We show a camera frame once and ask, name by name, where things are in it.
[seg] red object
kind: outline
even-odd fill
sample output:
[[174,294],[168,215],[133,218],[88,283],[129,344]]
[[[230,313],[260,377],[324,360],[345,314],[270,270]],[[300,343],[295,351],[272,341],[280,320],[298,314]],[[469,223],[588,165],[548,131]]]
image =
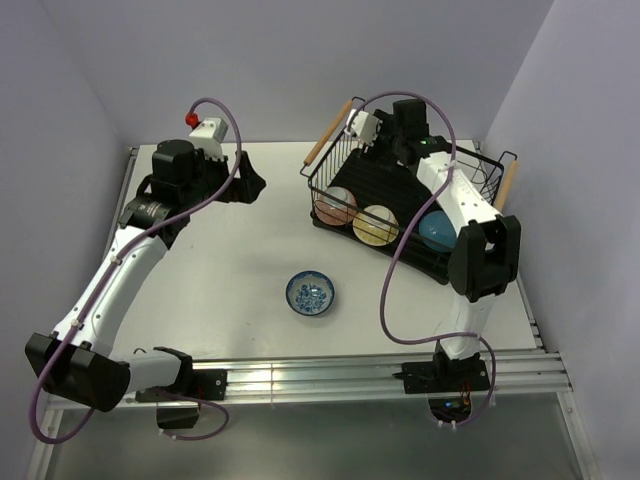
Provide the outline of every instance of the red object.
[[184,121],[191,128],[196,128],[200,124],[200,119],[198,118],[197,113],[187,113],[184,117]]

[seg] cable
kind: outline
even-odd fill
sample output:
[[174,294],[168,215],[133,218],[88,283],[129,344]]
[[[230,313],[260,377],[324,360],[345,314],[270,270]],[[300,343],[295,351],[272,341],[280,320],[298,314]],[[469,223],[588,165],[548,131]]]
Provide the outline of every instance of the cable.
[[415,228],[417,223],[420,221],[420,219],[422,218],[424,213],[429,209],[429,207],[431,207],[431,205],[434,204],[434,202],[438,199],[440,194],[442,194],[442,192],[444,192],[446,190],[446,188],[449,186],[449,184],[451,183],[451,180],[453,179],[453,170],[454,170],[455,165],[456,165],[456,150],[457,150],[457,147],[456,147],[456,136],[455,136],[455,133],[453,131],[453,126],[451,125],[451,122],[449,121],[447,116],[444,114],[444,112],[435,103],[433,103],[428,98],[426,98],[426,97],[424,97],[422,95],[418,95],[416,93],[402,91],[402,90],[394,90],[394,91],[384,92],[384,93],[381,93],[379,95],[375,95],[375,96],[365,100],[364,103],[362,103],[355,110],[353,115],[351,115],[351,120],[349,122],[347,122],[347,126],[346,126],[347,127],[347,131],[351,127],[351,123],[353,122],[353,119],[356,117],[356,115],[364,107],[366,107],[371,102],[373,102],[375,100],[378,100],[380,98],[389,97],[389,96],[395,96],[395,95],[406,96],[406,97],[411,97],[411,98],[416,98],[418,100],[422,100],[423,102],[425,102],[427,105],[429,105],[431,108],[433,108],[438,113],[438,115],[440,116],[440,118],[444,122],[445,126],[447,127],[447,130],[449,131],[449,136],[451,137],[451,160],[449,162],[449,168],[447,169],[447,178],[445,179],[444,183],[442,184],[442,186],[438,190],[435,191],[435,193],[433,193],[431,195],[429,200],[427,200],[424,203],[424,205],[420,208],[420,210],[418,210],[416,212],[416,214],[413,216],[413,218],[409,222],[409,225],[407,226],[404,234],[402,235],[402,238],[400,239],[400,243],[398,244],[398,247],[396,248],[396,251],[395,251],[395,253],[393,255],[393,258],[391,259],[391,264],[389,265],[389,269],[387,270],[387,275],[386,275],[386,277],[384,279],[384,283],[382,284],[382,292],[380,293],[380,326],[382,327],[382,331],[384,332],[384,334],[391,341],[393,341],[395,343],[398,343],[400,345],[421,345],[423,343],[436,342],[436,341],[439,341],[439,340],[444,340],[444,339],[447,339],[447,338],[455,338],[455,337],[473,337],[473,338],[477,338],[482,344],[484,344],[484,346],[489,351],[489,355],[491,356],[491,381],[490,381],[490,384],[489,384],[489,392],[487,393],[486,398],[484,399],[484,401],[482,402],[482,404],[480,405],[480,407],[478,408],[478,410],[476,412],[472,413],[469,416],[469,418],[467,418],[466,420],[457,423],[458,426],[463,426],[463,425],[466,425],[469,422],[473,421],[480,414],[482,414],[482,412],[484,412],[484,410],[486,410],[486,408],[489,406],[489,403],[491,402],[491,398],[493,397],[493,392],[495,390],[495,385],[496,385],[496,355],[495,355],[495,352],[493,351],[493,348],[491,348],[491,345],[489,345],[489,343],[482,336],[476,335],[475,333],[471,333],[471,332],[452,332],[452,333],[445,333],[443,335],[435,335],[435,336],[432,336],[432,337],[420,338],[420,339],[417,339],[417,340],[404,340],[404,339],[396,337],[395,335],[393,335],[389,331],[389,328],[387,327],[387,320],[385,318],[385,306],[386,306],[386,303],[387,303],[387,293],[389,291],[389,286],[391,285],[391,277],[393,275],[393,271],[395,270],[396,265],[398,264],[398,260],[400,259],[400,255],[402,254],[402,251],[404,250],[404,247],[406,246],[407,242],[409,241],[409,237],[411,236],[411,233],[413,232],[413,229]]
[[208,407],[212,407],[212,408],[215,408],[217,410],[220,410],[224,414],[224,422],[222,422],[222,425],[220,425],[218,428],[216,428],[213,432],[207,433],[205,435],[197,435],[197,436],[189,437],[189,436],[186,436],[186,435],[178,435],[176,433],[169,432],[167,430],[161,430],[162,434],[164,434],[167,437],[170,437],[170,438],[172,438],[174,440],[182,440],[183,442],[195,442],[195,441],[198,441],[198,440],[207,440],[209,438],[215,437],[220,432],[222,432],[225,429],[225,427],[227,426],[227,424],[229,423],[229,418],[230,418],[229,417],[229,411],[226,408],[224,408],[222,405],[218,405],[217,403],[210,402],[209,400],[203,400],[201,398],[183,397],[182,395],[176,395],[174,393],[165,392],[161,388],[154,388],[153,391],[156,392],[159,395],[163,395],[163,396],[165,396],[167,398],[170,398],[172,400],[177,400],[177,401],[180,401],[180,402],[195,402],[199,406],[207,405]]
[[194,213],[202,210],[203,208],[205,208],[206,206],[214,202],[218,197],[220,197],[220,195],[224,193],[224,191],[229,187],[229,185],[231,185],[233,178],[235,177],[238,169],[240,168],[240,159],[242,158],[242,139],[240,137],[240,129],[238,127],[238,124],[233,114],[222,102],[220,102],[219,100],[216,100],[215,98],[210,98],[210,97],[204,97],[199,100],[196,100],[193,103],[193,105],[191,105],[191,108],[189,109],[189,114],[193,114],[196,107],[203,103],[211,103],[217,106],[218,108],[220,108],[220,110],[222,110],[224,114],[227,116],[227,118],[229,119],[229,123],[231,123],[231,127],[233,128],[233,133],[235,134],[235,137],[236,137],[236,161],[233,164],[231,171],[229,172],[229,176],[224,181],[224,183],[220,186],[220,188],[216,190],[216,192],[213,195],[211,195],[209,198],[199,203],[198,205],[190,208],[189,210],[186,210],[180,213],[179,215],[176,215],[175,217],[169,218],[163,222],[158,223],[157,225],[154,225],[151,228],[148,228],[144,232],[134,237],[129,243],[127,243],[124,247],[122,247],[122,249],[118,253],[116,253],[116,255],[112,258],[111,263],[106,268],[102,277],[100,277],[100,280],[98,280],[96,287],[93,289],[93,291],[87,298],[86,303],[80,309],[80,312],[78,313],[78,316],[76,318],[75,325],[73,325],[69,329],[69,332],[67,333],[67,335],[65,335],[60,345],[58,345],[58,348],[56,348],[56,350],[53,352],[53,355],[51,356],[51,358],[49,358],[49,361],[45,364],[44,368],[42,369],[42,372],[38,376],[38,381],[36,382],[36,388],[31,396],[31,401],[29,403],[29,427],[31,428],[31,432],[33,433],[33,435],[43,443],[57,445],[57,444],[66,442],[70,438],[74,437],[82,429],[82,427],[84,427],[87,421],[89,421],[89,418],[91,417],[91,415],[93,415],[94,409],[91,409],[89,410],[89,412],[87,412],[87,415],[80,421],[80,423],[73,428],[71,432],[58,438],[48,437],[44,433],[42,433],[42,431],[40,430],[40,427],[38,426],[38,398],[40,396],[40,390],[43,389],[45,380],[51,373],[53,366],[58,361],[58,358],[60,358],[60,355],[62,354],[64,349],[71,343],[71,341],[75,337],[76,333],[78,332],[78,329],[80,328],[80,325],[84,323],[84,320],[86,319],[87,315],[89,314],[89,312],[91,311],[91,309],[93,308],[97,300],[100,298],[100,295],[102,295],[102,292],[104,291],[105,287],[109,283],[109,280],[111,279],[113,273],[122,264],[126,255],[129,254],[131,250],[133,250],[133,248],[135,248],[136,245],[138,245],[138,243],[140,243],[142,240],[153,235],[154,233],[158,232],[159,230],[163,229],[168,225],[172,225],[173,223],[179,222],[185,217],[193,215]]

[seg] white table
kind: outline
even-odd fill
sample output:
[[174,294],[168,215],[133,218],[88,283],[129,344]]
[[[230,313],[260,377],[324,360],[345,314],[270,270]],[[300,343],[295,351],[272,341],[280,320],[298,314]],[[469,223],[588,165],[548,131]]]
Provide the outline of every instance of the white table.
[[[114,353],[168,346],[197,359],[260,359],[433,351],[434,344],[396,345],[380,329],[390,259],[312,225],[307,180],[299,175],[312,146],[244,145],[267,188],[253,205],[214,203],[192,217],[140,290]],[[234,147],[225,145],[232,159]],[[151,172],[154,150],[140,148],[126,201]],[[336,287],[322,318],[294,313],[284,298],[288,280],[308,269],[327,274]],[[452,298],[450,286],[399,264],[387,300],[390,329],[403,338],[447,332]],[[516,283],[496,302],[485,336],[497,350],[536,348]]]

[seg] black wire basket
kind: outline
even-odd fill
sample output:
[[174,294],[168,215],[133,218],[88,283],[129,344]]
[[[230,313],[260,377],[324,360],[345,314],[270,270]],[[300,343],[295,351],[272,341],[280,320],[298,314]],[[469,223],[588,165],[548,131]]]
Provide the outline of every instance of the black wire basket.
[[[318,142],[318,148],[326,143],[344,119],[349,110],[346,107]],[[432,153],[451,153],[451,144],[443,137],[429,137],[423,143],[431,147]],[[505,151],[498,161],[494,161],[460,146],[456,149],[459,153],[458,166],[483,198],[493,204],[504,174],[502,160],[505,155],[515,158],[515,154]],[[432,192],[406,167],[377,162],[372,158],[372,152],[373,149],[341,130],[311,173],[306,173],[309,164],[306,162],[300,174],[308,178],[311,218],[316,227],[333,231],[391,257],[411,219]],[[327,191],[331,187],[342,188]],[[442,209],[434,202],[425,215],[437,210]],[[387,216],[388,211],[392,212],[391,216]],[[416,225],[400,261],[445,285],[449,282],[450,256],[451,247],[420,235]]]

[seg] wooden handle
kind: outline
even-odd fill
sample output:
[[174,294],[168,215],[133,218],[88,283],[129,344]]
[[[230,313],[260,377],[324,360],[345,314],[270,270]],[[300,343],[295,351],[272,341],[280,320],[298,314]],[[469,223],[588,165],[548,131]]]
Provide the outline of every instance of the wooden handle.
[[509,168],[507,170],[507,176],[505,177],[504,182],[502,182],[502,187],[498,192],[498,197],[496,198],[496,201],[493,204],[493,206],[500,211],[502,211],[502,209],[504,208],[504,202],[507,200],[507,195],[509,195],[509,190],[511,190],[511,184],[513,183],[513,179],[516,176],[516,172],[518,171],[519,166],[520,166],[520,162],[518,162],[518,160],[513,160],[511,162],[511,165],[509,165]]
[[322,147],[324,147],[324,144],[327,143],[335,129],[338,128],[338,125],[340,125],[340,122],[342,122],[342,120],[344,120],[344,117],[346,117],[347,114],[351,111],[351,105],[353,105],[353,100],[349,100],[344,104],[344,107],[342,107],[342,110],[340,110],[338,115],[336,115],[336,118],[333,119],[333,122],[331,122],[331,125],[329,125],[329,128],[327,128],[327,131],[324,132],[324,135],[322,135],[322,137],[320,137],[320,140],[318,140],[318,142],[313,146],[313,148],[309,152],[309,155],[307,155],[307,158],[304,159],[305,166],[308,167],[313,163],[313,161],[320,153],[320,150],[322,150]]

